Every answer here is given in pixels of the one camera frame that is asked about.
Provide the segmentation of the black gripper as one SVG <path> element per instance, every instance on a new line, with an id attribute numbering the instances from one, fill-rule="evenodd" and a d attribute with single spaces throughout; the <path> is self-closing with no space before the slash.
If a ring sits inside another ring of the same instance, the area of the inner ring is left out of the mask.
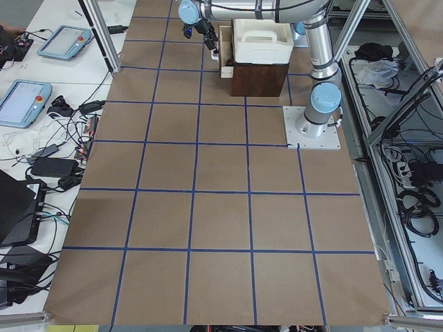
<path id="1" fill-rule="evenodd" d="M 194 25 L 195 30 L 204 36 L 204 44 L 214 55 L 219 54 L 217 43 L 219 41 L 213 25 L 207 19 L 201 19 Z"/>

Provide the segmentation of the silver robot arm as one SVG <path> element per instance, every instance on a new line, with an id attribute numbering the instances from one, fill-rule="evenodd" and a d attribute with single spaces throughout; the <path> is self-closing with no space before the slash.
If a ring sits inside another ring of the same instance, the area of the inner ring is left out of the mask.
<path id="1" fill-rule="evenodd" d="M 334 59 L 327 27 L 327 1 L 180 1 L 179 17 L 183 34 L 192 29 L 203 35 L 206 47 L 217 54 L 218 37 L 211 19 L 268 19 L 277 24 L 302 23 L 311 59 L 313 82 L 309 104 L 298 116 L 296 128 L 307 138 L 322 136 L 333 112 L 341 102 L 338 81 L 341 72 Z"/>

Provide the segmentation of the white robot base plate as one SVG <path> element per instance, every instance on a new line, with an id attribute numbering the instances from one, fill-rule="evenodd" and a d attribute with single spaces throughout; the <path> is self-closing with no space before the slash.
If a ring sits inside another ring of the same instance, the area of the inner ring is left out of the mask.
<path id="1" fill-rule="evenodd" d="M 334 117 L 328 122 L 317 125 L 305 119 L 305 107 L 283 106 L 283 120 L 287 147 L 289 149 L 339 150 Z"/>

